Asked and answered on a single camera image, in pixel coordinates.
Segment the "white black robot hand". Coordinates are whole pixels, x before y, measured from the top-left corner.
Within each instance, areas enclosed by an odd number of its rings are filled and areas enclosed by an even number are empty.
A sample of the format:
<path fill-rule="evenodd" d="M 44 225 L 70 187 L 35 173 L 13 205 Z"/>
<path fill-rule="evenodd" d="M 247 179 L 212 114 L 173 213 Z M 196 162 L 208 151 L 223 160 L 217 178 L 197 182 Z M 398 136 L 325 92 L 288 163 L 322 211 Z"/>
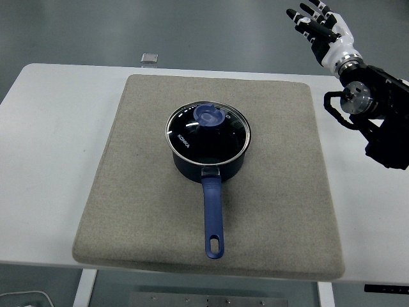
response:
<path fill-rule="evenodd" d="M 323 1 L 311 1 L 311 4 L 301 3 L 302 13 L 289 8 L 286 14 L 295 23 L 295 30 L 311 44 L 317 62 L 335 76 L 348 61 L 361 63 L 362 56 L 353 46 L 354 37 L 340 14 Z"/>

